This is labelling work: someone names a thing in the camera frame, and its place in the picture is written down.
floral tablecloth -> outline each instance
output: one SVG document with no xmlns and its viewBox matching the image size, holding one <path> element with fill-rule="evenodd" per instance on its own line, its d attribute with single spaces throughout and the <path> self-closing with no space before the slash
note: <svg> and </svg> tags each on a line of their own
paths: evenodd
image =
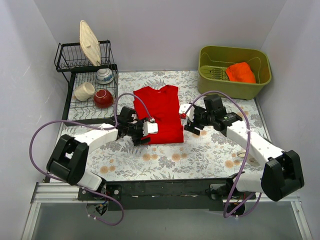
<svg viewBox="0 0 320 240">
<path fill-rule="evenodd" d="M 150 86 L 160 89 L 165 85 L 179 87 L 180 103 L 192 102 L 200 93 L 197 89 L 197 71 L 124 72 L 119 74 L 118 94 Z M 240 111 L 223 98 L 228 112 Z M 263 137 L 266 132 L 254 100 L 236 100 L 248 116 L 250 127 Z M 204 107 L 200 99 L 198 106 Z M 125 95 L 119 100 L 123 106 L 133 108 L 133 97 Z M 71 136 L 82 134 L 87 128 L 64 127 L 61 134 Z M 107 181 L 224 178 L 239 171 L 242 158 L 237 157 L 241 147 L 227 139 L 213 127 L 205 127 L 200 136 L 184 131 L 184 143 L 141 145 L 134 147 L 131 139 L 125 137 L 110 142 L 88 156 L 87 169 Z M 254 159 L 249 159 L 246 172 L 261 171 Z"/>
</svg>

bowl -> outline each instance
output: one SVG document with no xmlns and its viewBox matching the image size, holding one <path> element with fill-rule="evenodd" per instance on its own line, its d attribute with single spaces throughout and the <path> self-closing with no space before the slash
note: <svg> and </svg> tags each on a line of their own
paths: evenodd
<svg viewBox="0 0 320 240">
<path fill-rule="evenodd" d="M 105 109 L 114 103 L 114 97 L 106 89 L 100 89 L 93 96 L 93 101 L 97 108 Z"/>
<path fill-rule="evenodd" d="M 95 79 L 99 84 L 109 84 L 114 80 L 114 74 L 109 68 L 101 68 L 96 72 Z"/>
</svg>

red shirt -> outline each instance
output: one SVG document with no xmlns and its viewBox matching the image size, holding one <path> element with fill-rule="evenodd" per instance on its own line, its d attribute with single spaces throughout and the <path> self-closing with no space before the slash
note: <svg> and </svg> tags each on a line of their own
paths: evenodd
<svg viewBox="0 0 320 240">
<path fill-rule="evenodd" d="M 151 117 L 158 124 L 158 133 L 149 134 L 151 139 L 148 144 L 172 144 L 184 142 L 184 127 L 179 116 L 178 87 L 166 85 L 159 90 L 149 86 L 133 92 L 144 102 Z M 139 119 L 148 117 L 142 103 L 133 101 Z"/>
</svg>

dish rack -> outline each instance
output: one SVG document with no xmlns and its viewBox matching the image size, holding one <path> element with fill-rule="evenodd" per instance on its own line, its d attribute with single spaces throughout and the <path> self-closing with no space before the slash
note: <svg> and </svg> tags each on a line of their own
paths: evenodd
<svg viewBox="0 0 320 240">
<path fill-rule="evenodd" d="M 99 41 L 101 52 L 101 65 L 93 66 L 85 56 L 80 47 L 80 43 L 59 43 L 56 50 L 54 65 L 58 73 L 62 73 L 68 83 L 68 92 L 62 114 L 62 120 L 71 120 L 82 124 L 102 124 L 114 116 L 114 105 L 101 109 L 95 106 L 93 97 L 86 101 L 79 101 L 74 96 L 75 88 L 84 82 L 91 83 L 95 90 L 106 89 L 114 99 L 118 97 L 119 71 L 115 64 L 109 40 Z M 96 72 L 99 69 L 111 69 L 113 81 L 109 84 L 96 82 Z"/>
</svg>

orange cloth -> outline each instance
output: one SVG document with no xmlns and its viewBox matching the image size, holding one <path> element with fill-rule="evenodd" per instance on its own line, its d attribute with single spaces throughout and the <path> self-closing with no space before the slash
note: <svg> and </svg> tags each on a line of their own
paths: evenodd
<svg viewBox="0 0 320 240">
<path fill-rule="evenodd" d="M 254 73 L 251 71 L 250 66 L 246 62 L 237 63 L 231 65 L 226 69 L 230 81 L 255 84 L 256 78 Z"/>
</svg>

